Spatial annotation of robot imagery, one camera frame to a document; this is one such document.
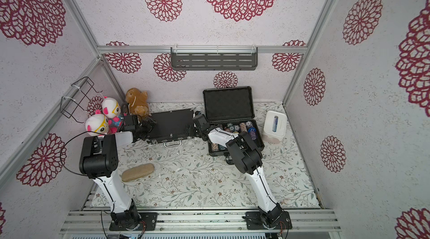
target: black mounting plate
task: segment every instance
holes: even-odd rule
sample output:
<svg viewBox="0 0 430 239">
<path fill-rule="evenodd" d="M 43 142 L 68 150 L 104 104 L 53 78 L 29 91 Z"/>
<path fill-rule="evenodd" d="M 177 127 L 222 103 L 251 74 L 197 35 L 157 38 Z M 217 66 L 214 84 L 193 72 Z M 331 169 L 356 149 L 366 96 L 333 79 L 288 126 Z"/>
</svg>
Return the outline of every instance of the black mounting plate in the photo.
<svg viewBox="0 0 430 239">
<path fill-rule="evenodd" d="M 245 213 L 246 227 L 248 230 L 269 230 L 263 226 L 261 222 L 261 213 L 259 211 L 250 211 Z M 276 220 L 276 226 L 273 230 L 289 230 L 292 229 L 293 226 L 291 224 L 290 214 L 287 211 L 284 211 L 284 214 L 280 215 L 280 217 Z"/>
<path fill-rule="evenodd" d="M 158 213 L 139 213 L 141 217 L 141 221 L 144 221 L 146 223 L 146 229 L 145 230 L 155 230 L 155 225 L 157 224 L 157 216 Z M 111 222 L 110 231 L 127 231 L 123 227 L 118 227 L 115 225 L 115 223 Z M 140 225 L 136 230 L 143 230 L 143 225 Z"/>
</svg>

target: brown teddy bear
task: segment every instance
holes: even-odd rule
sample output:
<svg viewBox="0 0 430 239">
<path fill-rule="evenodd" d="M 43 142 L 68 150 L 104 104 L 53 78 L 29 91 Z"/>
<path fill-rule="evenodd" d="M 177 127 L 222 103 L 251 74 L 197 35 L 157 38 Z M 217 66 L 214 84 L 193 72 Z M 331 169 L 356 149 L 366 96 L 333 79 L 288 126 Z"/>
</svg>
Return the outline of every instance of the brown teddy bear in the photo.
<svg viewBox="0 0 430 239">
<path fill-rule="evenodd" d="M 146 99 L 148 93 L 146 91 L 140 91 L 137 88 L 132 88 L 127 91 L 126 101 L 129 103 L 129 111 L 132 115 L 139 115 L 142 118 L 149 116 L 149 107 Z"/>
</svg>

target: metal vent grille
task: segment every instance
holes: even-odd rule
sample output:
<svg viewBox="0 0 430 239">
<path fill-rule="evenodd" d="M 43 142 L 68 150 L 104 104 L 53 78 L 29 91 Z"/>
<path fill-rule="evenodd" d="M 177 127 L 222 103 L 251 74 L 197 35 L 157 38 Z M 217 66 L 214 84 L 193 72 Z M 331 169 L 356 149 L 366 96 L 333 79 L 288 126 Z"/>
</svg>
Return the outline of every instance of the metal vent grille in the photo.
<svg viewBox="0 0 430 239">
<path fill-rule="evenodd" d="M 171 48 L 172 69 L 175 71 L 198 70 L 255 70 L 258 51 L 255 53 L 176 53 Z"/>
<path fill-rule="evenodd" d="M 137 239 L 138 234 L 125 234 L 130 239 Z M 118 238 L 118 235 L 108 235 L 109 239 Z M 104 234 L 72 234 L 70 239 L 106 239 Z M 266 239 L 263 232 L 243 233 L 148 233 L 142 239 Z"/>
</svg>

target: stuffed animal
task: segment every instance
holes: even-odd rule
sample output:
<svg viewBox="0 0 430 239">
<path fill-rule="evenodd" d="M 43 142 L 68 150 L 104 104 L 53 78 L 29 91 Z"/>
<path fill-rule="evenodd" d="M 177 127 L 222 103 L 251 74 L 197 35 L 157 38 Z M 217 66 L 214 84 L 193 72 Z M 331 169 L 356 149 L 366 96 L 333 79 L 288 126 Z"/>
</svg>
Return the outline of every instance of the stuffed animal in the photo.
<svg viewBox="0 0 430 239">
<path fill-rule="evenodd" d="M 100 134 L 109 134 L 109 120 L 104 114 L 100 113 L 100 110 L 96 110 L 95 115 L 92 115 L 86 120 L 85 129 L 87 131 L 94 131 Z M 99 135 L 95 133 L 88 134 L 91 136 Z"/>
<path fill-rule="evenodd" d="M 101 108 L 103 114 L 105 114 L 107 118 L 112 119 L 109 125 L 113 125 L 115 127 L 119 127 L 121 125 L 124 116 L 121 114 L 121 108 L 119 103 L 114 98 L 105 97 L 105 99 L 101 103 Z"/>
<path fill-rule="evenodd" d="M 149 116 L 149 107 L 146 99 L 148 93 L 146 91 L 140 91 L 137 88 L 132 88 L 127 91 L 126 101 L 129 103 L 129 111 L 132 115 L 139 115 L 142 118 Z"/>
</svg>

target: case handle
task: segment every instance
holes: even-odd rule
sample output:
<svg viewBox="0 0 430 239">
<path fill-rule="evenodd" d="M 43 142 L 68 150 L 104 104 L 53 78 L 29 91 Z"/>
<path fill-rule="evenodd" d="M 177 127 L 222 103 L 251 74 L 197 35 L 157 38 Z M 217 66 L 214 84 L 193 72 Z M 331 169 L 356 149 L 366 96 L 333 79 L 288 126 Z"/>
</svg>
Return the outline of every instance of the case handle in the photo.
<svg viewBox="0 0 430 239">
<path fill-rule="evenodd" d="M 174 147 L 174 146 L 180 146 L 180 145 L 182 145 L 182 140 L 179 140 L 179 145 L 169 145 L 169 146 L 166 146 L 166 142 L 164 142 L 164 147 L 165 148 L 167 148 L 167 147 Z"/>
</svg>

